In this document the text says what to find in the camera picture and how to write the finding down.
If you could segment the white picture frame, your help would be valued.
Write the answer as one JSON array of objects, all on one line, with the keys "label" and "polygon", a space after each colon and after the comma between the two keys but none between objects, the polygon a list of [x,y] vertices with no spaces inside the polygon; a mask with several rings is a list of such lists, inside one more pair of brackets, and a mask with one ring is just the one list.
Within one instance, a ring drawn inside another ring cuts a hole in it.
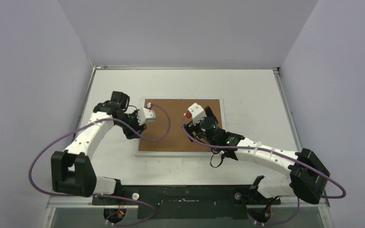
[{"label": "white picture frame", "polygon": [[[154,99],[183,99],[182,97],[178,98],[178,97],[166,97],[166,98],[159,98],[159,97],[145,97],[145,98],[154,98]],[[141,105],[144,105],[144,99],[142,98],[140,100]],[[216,98],[216,97],[200,97],[200,98],[184,98],[184,99],[220,99],[221,101],[221,108],[222,111],[221,113],[224,114],[224,104],[223,104],[223,99],[221,98]],[[226,123],[225,123],[225,116],[222,118],[222,122],[224,123],[223,128],[226,127]],[[136,152],[134,152],[134,155],[136,157],[156,157],[156,158],[182,158],[182,157],[208,157],[211,155],[211,152],[206,152],[206,153],[199,153],[199,152],[194,152],[192,154],[183,154],[182,152],[177,152],[176,154],[171,154],[171,153],[165,153],[162,154],[160,152],[155,152],[154,155],[150,155],[148,152],[139,152],[138,151],[138,144],[137,144],[137,149]]]}]

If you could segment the white brown backing board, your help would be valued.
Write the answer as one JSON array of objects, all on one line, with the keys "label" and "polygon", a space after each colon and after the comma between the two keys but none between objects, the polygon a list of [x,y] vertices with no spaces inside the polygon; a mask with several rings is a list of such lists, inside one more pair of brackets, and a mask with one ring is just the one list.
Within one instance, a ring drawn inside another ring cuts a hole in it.
[{"label": "white brown backing board", "polygon": [[150,155],[154,155],[155,152],[160,152],[162,154],[171,153],[173,155],[177,152],[182,152],[183,154],[192,154],[194,152],[209,152],[210,148],[195,142],[191,142],[181,129],[181,120],[183,118],[183,115],[194,103],[201,105],[203,108],[209,106],[219,122],[218,126],[224,126],[224,123],[222,122],[224,114],[221,113],[222,108],[220,99],[145,98],[144,104],[147,103],[157,104],[169,114],[171,120],[171,128],[167,136],[158,142],[140,140],[138,144],[139,152],[148,152]]}]

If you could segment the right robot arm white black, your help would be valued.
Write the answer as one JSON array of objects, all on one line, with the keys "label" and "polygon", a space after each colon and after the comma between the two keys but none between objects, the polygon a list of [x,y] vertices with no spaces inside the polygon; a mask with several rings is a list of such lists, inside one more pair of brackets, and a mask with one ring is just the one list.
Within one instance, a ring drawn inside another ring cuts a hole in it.
[{"label": "right robot arm white black", "polygon": [[278,196],[296,196],[309,204],[318,204],[323,197],[330,173],[310,149],[279,150],[243,135],[220,128],[210,107],[197,103],[184,113],[188,123],[182,129],[191,142],[210,148],[221,160],[250,162],[282,174],[280,178],[256,177],[250,187],[250,199],[257,204]]}]

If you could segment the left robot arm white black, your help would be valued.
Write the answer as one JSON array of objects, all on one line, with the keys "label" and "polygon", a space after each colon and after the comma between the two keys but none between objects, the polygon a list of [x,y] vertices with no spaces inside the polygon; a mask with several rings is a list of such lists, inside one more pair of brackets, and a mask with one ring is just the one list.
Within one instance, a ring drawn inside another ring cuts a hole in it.
[{"label": "left robot arm white black", "polygon": [[147,122],[155,120],[150,104],[128,114],[129,100],[125,93],[113,91],[110,100],[94,107],[87,127],[73,142],[63,151],[52,154],[53,191],[82,197],[104,194],[104,198],[113,205],[122,200],[121,181],[96,175],[91,159],[114,126],[121,127],[126,138],[131,140],[139,137]]}]

